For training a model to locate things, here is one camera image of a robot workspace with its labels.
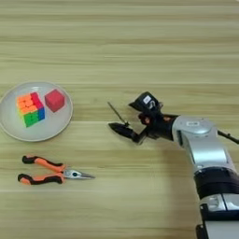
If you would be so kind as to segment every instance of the black cable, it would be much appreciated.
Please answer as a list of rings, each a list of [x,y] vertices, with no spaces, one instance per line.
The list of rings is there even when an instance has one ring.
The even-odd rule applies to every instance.
[[[239,139],[232,137],[231,134],[225,134],[222,131],[218,131],[218,135],[220,135],[224,138],[227,138],[227,139],[233,141],[234,143],[236,143],[237,145],[239,145]]]

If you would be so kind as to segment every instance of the cube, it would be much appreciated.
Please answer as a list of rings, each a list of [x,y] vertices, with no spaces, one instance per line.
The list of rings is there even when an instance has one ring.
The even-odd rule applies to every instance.
[[[17,97],[17,109],[26,127],[30,127],[45,118],[45,108],[37,92]]]
[[[64,106],[64,95],[53,90],[45,95],[45,102],[52,112],[56,112]]]

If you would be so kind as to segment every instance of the wood grain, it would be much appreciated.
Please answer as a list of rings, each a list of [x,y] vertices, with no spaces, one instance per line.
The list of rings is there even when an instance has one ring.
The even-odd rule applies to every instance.
[[[238,11],[235,0],[1,0],[0,96],[51,81],[75,108],[47,142],[0,131],[1,238],[195,238],[198,199],[185,152],[113,134],[106,102],[139,129],[127,104],[151,91],[164,112],[208,117],[239,135]],[[238,147],[223,142],[238,168]],[[97,178],[23,186],[19,173],[45,173],[21,163],[27,153]]]

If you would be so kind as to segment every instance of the blue cube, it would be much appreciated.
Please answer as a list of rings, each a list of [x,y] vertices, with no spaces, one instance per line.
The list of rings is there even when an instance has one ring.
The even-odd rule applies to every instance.
[[[38,118],[39,118],[39,120],[43,120],[45,118],[45,109],[44,109],[44,107],[38,109]]]

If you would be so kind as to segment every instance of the orange handle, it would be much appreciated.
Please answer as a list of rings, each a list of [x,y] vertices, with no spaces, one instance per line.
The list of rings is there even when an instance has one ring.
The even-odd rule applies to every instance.
[[[37,164],[42,165],[56,173],[60,173],[66,168],[66,166],[62,163],[50,162],[50,161],[48,161],[44,158],[40,158],[38,156],[23,156],[22,161],[26,164],[37,163]]]
[[[24,174],[20,174],[18,176],[18,180],[27,185],[40,185],[40,184],[45,184],[45,183],[59,183],[62,184],[64,183],[64,178],[63,174],[55,174],[55,175],[47,175],[47,176],[28,176]]]

